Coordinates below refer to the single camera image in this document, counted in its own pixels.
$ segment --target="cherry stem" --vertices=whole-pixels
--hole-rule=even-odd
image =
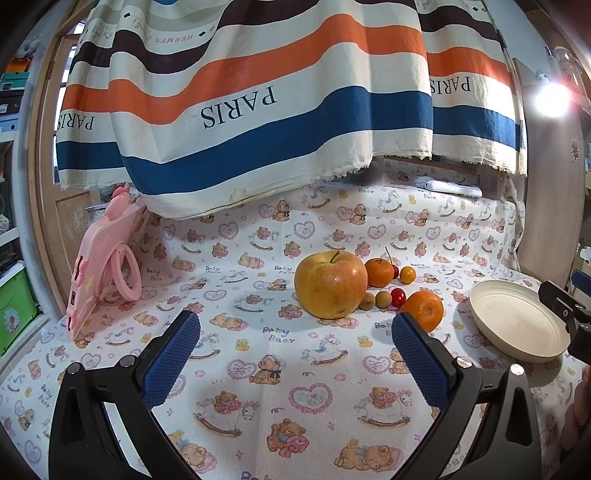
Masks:
[[[392,257],[390,257],[390,252],[388,252],[388,247],[384,247],[386,249],[386,253],[388,254],[388,258],[390,259],[390,265],[394,266],[392,263]]]

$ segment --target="red cherry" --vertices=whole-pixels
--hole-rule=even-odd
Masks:
[[[406,301],[406,294],[404,293],[403,289],[395,288],[391,291],[390,295],[392,296],[393,307],[399,309],[402,305],[404,305],[404,302]]]

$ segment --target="shelf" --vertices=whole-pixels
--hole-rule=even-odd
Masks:
[[[15,131],[0,133],[0,143],[14,142]]]
[[[32,348],[41,338],[41,329],[51,320],[49,315],[44,313],[37,315],[33,320],[27,323],[17,338],[8,347],[4,355],[0,356],[0,384],[17,365],[20,359]]]
[[[12,242],[13,240],[18,238],[18,228],[11,228],[8,232],[4,232],[0,235],[0,247],[6,245],[8,242]]]
[[[24,270],[24,268],[25,268],[24,261],[19,260],[18,262],[16,262],[13,266],[11,266],[8,269],[8,271],[2,277],[0,277],[0,287],[2,287],[8,280],[10,280],[12,277],[14,277],[14,275],[19,273],[21,270]]]

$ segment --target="blue stripe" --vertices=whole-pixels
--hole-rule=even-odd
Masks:
[[[125,167],[117,142],[82,143],[67,140],[56,144],[59,170],[102,170]]]
[[[363,87],[351,86],[332,92],[310,112],[262,125],[186,157],[164,164],[137,157],[125,157],[124,162],[135,187],[145,194],[194,192],[256,168],[310,154],[339,135],[413,127],[433,127],[431,97],[426,93],[368,93]],[[95,154],[92,148],[79,145],[85,152],[72,157],[60,158],[58,150],[59,169],[121,166],[115,145],[109,160],[106,152]],[[221,160],[223,168],[213,168]]]
[[[519,125],[485,108],[470,105],[433,108],[433,133],[486,138],[519,150]]]
[[[149,195],[195,192],[256,168],[310,154],[339,135],[433,127],[435,134],[487,138],[519,149],[519,127],[496,112],[466,105],[434,108],[426,93],[369,93],[350,86],[332,92],[310,112],[262,125],[164,164],[122,158],[115,142],[60,142],[57,158],[60,170],[125,166],[137,189]],[[220,161],[223,168],[214,168]]]

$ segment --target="apple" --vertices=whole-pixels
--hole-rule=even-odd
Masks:
[[[346,317],[361,303],[368,287],[363,262],[345,251],[309,255],[295,270],[295,294],[302,307],[315,317]]]

